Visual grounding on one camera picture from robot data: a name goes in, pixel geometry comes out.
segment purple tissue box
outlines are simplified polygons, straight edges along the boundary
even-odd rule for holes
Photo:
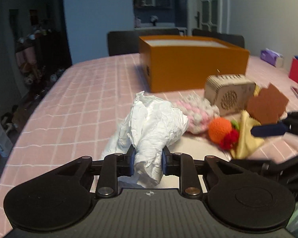
[[[272,66],[275,66],[276,68],[282,68],[283,67],[283,55],[279,54],[277,52],[274,52],[268,48],[261,51],[261,59]]]

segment red crochet cherry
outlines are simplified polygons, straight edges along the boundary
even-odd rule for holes
[[[224,139],[220,142],[221,149],[230,150],[234,144],[238,141],[239,133],[233,129],[229,134],[225,135]]]

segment floor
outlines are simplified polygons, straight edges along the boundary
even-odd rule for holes
[[[29,115],[31,115],[34,112],[35,108],[38,106],[39,103],[40,103],[40,100],[35,101],[31,105],[28,106],[27,111],[29,112]],[[15,143],[17,142],[19,135],[20,134],[16,130],[12,130],[8,133],[8,137],[10,138],[13,145],[15,145]],[[4,167],[5,167],[8,159],[9,159],[9,157],[0,157],[0,177],[3,173]]]

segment orange box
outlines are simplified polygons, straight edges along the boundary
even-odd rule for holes
[[[141,36],[139,52],[152,93],[204,88],[209,75],[245,74],[250,52],[215,38]]]

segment yellow cloth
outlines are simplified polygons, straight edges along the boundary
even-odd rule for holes
[[[264,144],[264,139],[255,138],[250,130],[253,126],[261,125],[258,121],[251,118],[247,111],[241,111],[240,137],[236,152],[231,150],[231,155],[235,159],[244,159],[250,156],[255,150]]]
[[[257,97],[260,91],[261,91],[261,88],[256,84],[255,90],[254,90],[254,97]]]

